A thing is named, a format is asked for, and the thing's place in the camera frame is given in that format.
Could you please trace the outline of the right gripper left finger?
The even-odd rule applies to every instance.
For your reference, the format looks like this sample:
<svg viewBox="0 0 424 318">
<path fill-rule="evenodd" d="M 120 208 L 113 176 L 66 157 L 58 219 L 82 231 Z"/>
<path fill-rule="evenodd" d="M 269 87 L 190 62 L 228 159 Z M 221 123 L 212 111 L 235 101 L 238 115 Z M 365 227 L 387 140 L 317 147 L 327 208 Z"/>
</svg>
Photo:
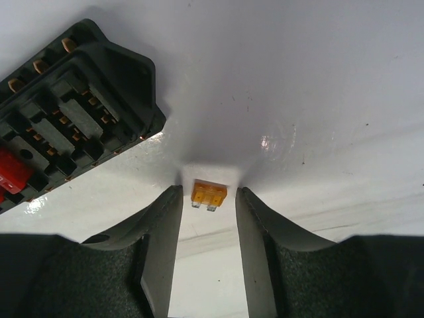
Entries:
<svg viewBox="0 0 424 318">
<path fill-rule="evenodd" d="M 184 192 L 76 242 L 1 235 L 2 317 L 167 317 Z"/>
</svg>

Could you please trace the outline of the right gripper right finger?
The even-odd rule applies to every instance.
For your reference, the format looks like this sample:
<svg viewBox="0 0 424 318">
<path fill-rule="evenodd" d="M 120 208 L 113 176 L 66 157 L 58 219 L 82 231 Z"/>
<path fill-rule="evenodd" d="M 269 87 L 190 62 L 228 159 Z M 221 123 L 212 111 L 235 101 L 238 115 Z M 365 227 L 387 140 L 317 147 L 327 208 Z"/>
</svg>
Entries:
<svg viewBox="0 0 424 318">
<path fill-rule="evenodd" d="M 237 190 L 251 317 L 422 317 L 423 238 L 320 237 Z"/>
</svg>

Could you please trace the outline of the orange blade fuse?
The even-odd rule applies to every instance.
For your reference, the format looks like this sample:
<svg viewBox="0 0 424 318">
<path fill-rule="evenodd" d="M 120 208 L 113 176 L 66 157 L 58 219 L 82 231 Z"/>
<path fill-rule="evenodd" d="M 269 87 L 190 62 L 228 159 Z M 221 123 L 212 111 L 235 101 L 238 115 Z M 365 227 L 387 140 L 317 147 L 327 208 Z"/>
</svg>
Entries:
<svg viewBox="0 0 424 318">
<path fill-rule="evenodd" d="M 191 191 L 191 206 L 199 209 L 204 205 L 209 212 L 215 212 L 222 206 L 227 194 L 226 185 L 195 179 Z"/>
</svg>

